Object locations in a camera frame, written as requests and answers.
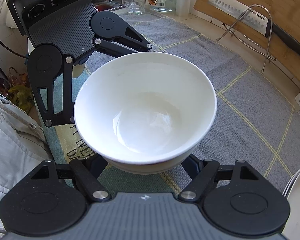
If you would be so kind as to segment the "white bowl plain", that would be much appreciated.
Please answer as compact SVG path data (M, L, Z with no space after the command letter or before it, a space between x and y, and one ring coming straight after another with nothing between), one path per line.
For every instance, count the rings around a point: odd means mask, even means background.
M184 161L210 130L215 89L193 63L166 53L119 57L91 74L74 119L84 142L125 172L156 174Z

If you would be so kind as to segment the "black handled kitchen knife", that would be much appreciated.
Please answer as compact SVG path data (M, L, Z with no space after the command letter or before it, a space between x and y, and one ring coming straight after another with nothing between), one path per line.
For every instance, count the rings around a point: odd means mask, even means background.
M239 18L244 24L261 33L266 38L270 35L272 25L272 31L300 56L300 43L278 25L272 23L267 16L262 15L252 8L248 10L247 5L237 0L209 0L208 3L235 19Z

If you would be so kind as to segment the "white jacket of person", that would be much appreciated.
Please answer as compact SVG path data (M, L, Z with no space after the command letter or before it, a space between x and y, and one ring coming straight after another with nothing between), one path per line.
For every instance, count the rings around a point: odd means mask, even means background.
M0 201L45 159L51 159L41 126L0 94ZM0 239L6 231L0 219Z

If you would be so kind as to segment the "bamboo cutting board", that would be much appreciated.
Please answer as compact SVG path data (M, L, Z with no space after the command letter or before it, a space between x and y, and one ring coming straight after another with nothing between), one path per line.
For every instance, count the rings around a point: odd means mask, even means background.
M194 9L233 26L300 81L300 0L196 0Z

